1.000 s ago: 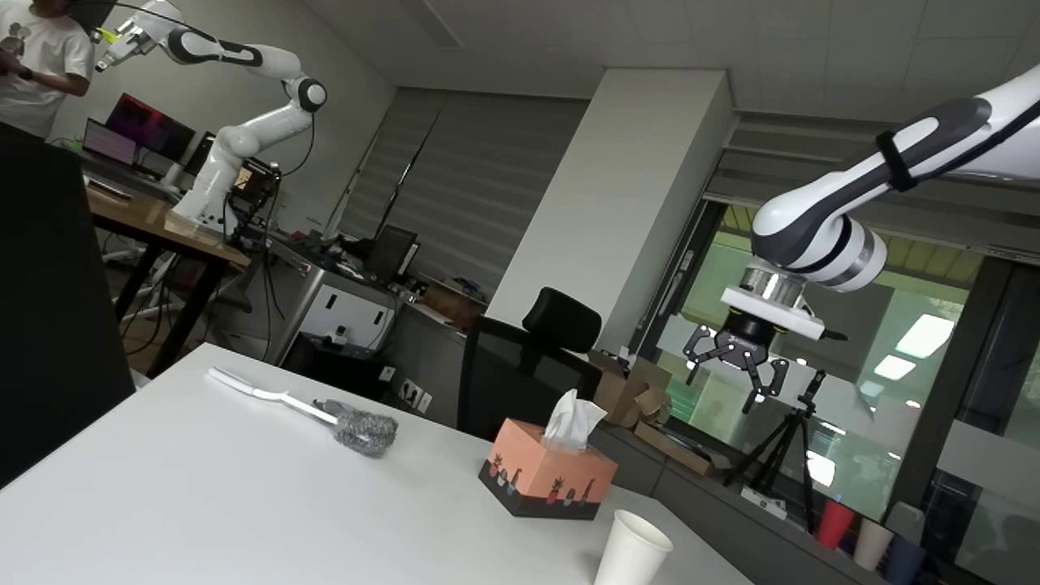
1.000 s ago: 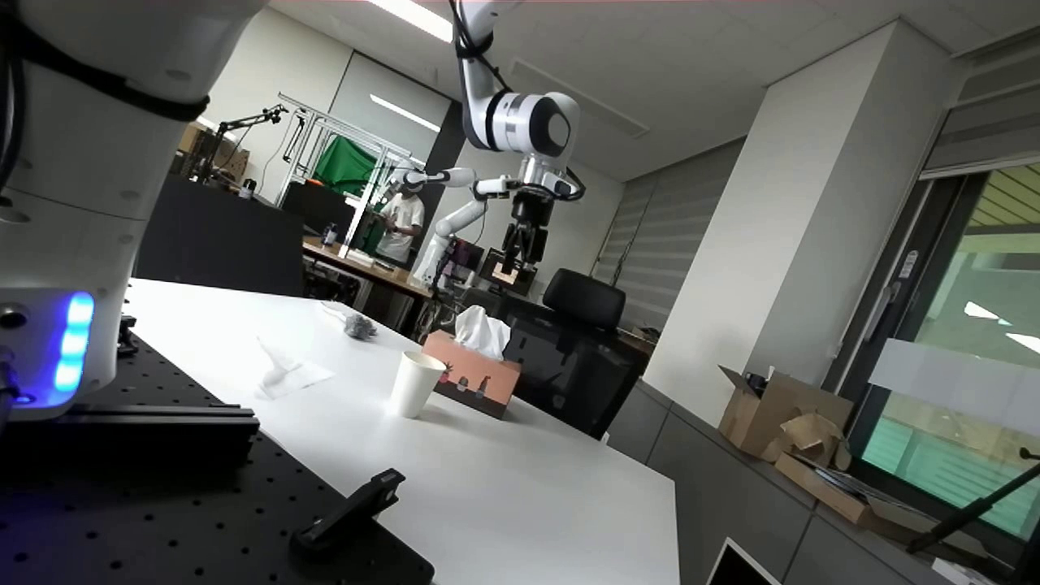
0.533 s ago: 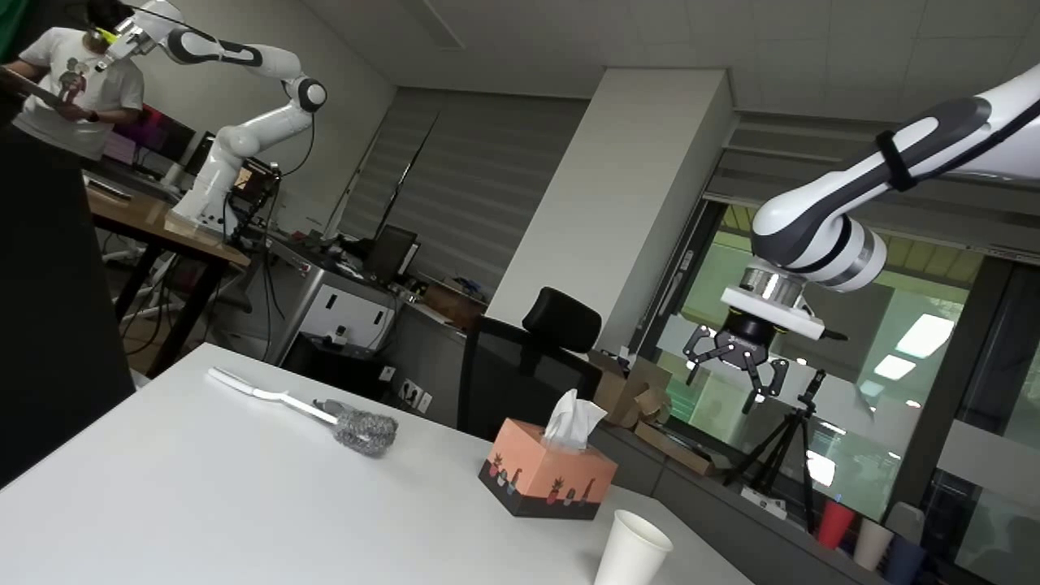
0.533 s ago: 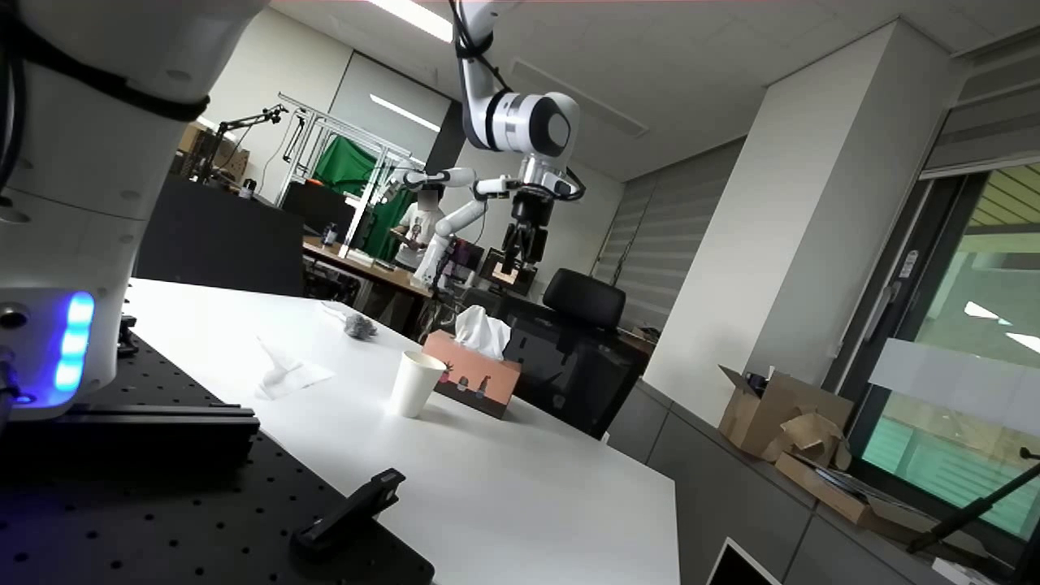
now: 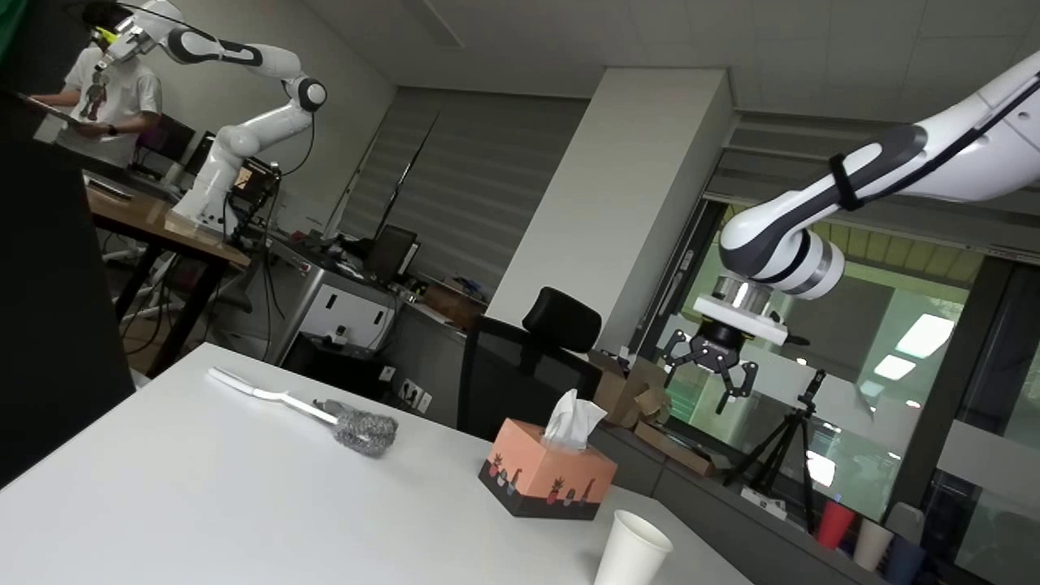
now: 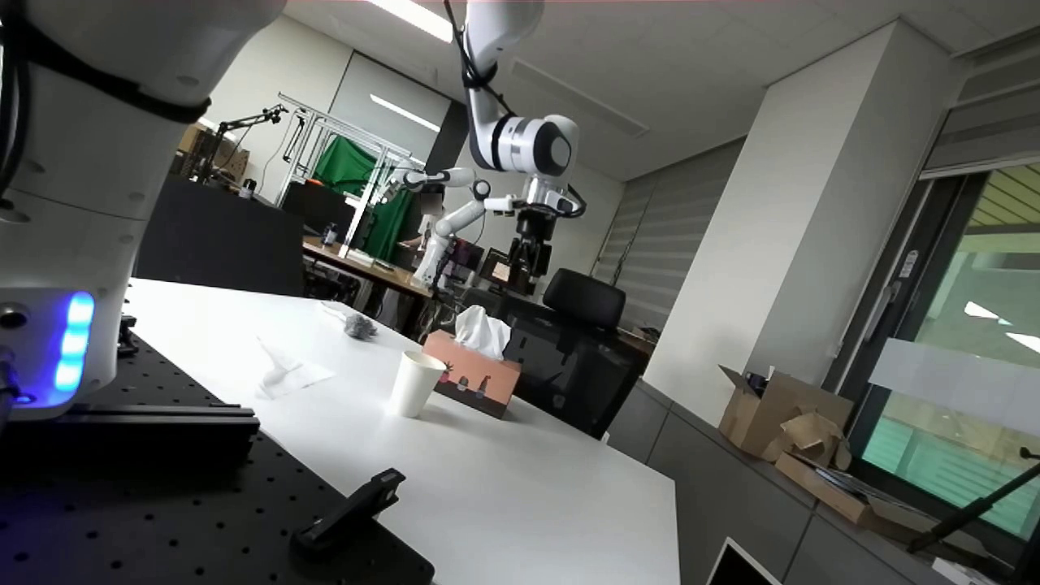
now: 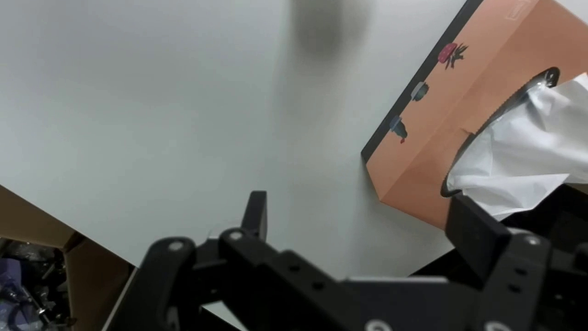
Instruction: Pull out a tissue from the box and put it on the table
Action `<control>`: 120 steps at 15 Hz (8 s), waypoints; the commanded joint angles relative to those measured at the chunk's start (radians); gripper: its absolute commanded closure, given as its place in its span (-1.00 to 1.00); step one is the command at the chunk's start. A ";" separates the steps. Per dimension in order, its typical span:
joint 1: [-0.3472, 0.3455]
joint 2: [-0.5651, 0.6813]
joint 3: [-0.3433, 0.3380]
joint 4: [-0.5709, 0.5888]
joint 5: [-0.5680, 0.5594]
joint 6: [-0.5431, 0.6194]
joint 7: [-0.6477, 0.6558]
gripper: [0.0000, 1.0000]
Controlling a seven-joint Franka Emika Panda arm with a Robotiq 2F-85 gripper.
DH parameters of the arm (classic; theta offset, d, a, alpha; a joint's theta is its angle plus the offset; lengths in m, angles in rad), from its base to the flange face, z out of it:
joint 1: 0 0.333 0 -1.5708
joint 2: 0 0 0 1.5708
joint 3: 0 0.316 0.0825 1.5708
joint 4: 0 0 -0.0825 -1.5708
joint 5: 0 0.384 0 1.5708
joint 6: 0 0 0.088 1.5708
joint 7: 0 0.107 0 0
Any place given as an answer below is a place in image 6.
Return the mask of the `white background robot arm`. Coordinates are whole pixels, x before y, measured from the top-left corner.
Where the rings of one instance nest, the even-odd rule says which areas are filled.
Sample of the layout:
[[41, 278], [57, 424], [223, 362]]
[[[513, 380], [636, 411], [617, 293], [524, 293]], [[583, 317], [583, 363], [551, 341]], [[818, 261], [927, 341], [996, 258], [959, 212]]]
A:
[[454, 212], [432, 220], [420, 267], [414, 270], [414, 281], [422, 288], [440, 284], [440, 267], [449, 254], [449, 240], [474, 224], [486, 214], [513, 214], [513, 212], [547, 212], [551, 217], [558, 214], [558, 191], [547, 189], [543, 183], [532, 183], [524, 196], [498, 196], [489, 180], [477, 180], [469, 166], [449, 166], [441, 172], [420, 172], [411, 170], [404, 177], [407, 189], [469, 189], [473, 200], [460, 205]]

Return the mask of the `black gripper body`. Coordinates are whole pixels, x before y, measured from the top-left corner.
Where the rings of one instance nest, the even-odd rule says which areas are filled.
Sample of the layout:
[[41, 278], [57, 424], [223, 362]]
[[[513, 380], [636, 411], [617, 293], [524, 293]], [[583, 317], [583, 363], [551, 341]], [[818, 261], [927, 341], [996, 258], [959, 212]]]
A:
[[512, 240], [512, 288], [524, 296], [536, 290], [536, 281], [551, 267], [555, 217], [530, 207], [516, 214], [516, 237]]

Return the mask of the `white main robot arm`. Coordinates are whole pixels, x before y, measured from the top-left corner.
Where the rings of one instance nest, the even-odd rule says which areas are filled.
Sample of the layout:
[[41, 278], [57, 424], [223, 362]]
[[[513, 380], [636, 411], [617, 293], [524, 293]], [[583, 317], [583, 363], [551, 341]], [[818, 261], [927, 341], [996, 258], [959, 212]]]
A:
[[551, 275], [552, 232], [587, 212], [571, 200], [580, 125], [566, 115], [524, 110], [503, 88], [516, 48], [536, 33], [547, 0], [441, 0], [460, 51], [469, 148], [489, 172], [513, 172], [524, 191], [512, 200], [513, 275], [532, 288]]

